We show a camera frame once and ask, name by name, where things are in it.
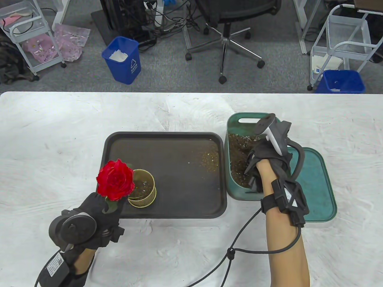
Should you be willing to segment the person's left hand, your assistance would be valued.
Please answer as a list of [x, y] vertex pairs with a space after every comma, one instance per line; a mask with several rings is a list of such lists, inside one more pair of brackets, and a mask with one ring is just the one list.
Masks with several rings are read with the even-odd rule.
[[123, 235], [123, 228], [119, 227], [119, 220], [126, 197], [117, 201], [117, 209], [108, 212], [105, 198], [96, 192], [90, 193], [82, 204], [74, 209], [78, 214], [75, 219], [66, 220], [62, 225], [60, 235], [62, 239], [74, 246], [96, 250], [106, 247], [109, 241], [117, 242]]

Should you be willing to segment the person's right hand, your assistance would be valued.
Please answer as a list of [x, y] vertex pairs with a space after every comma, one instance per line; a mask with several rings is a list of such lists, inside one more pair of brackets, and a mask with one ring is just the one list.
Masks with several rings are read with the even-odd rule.
[[247, 168], [244, 174], [250, 176], [250, 193], [263, 192], [260, 171], [256, 167], [261, 160], [267, 159], [278, 178], [292, 179], [290, 162], [293, 155], [287, 152], [286, 155], [279, 155], [273, 145], [266, 139], [258, 140], [247, 156]]

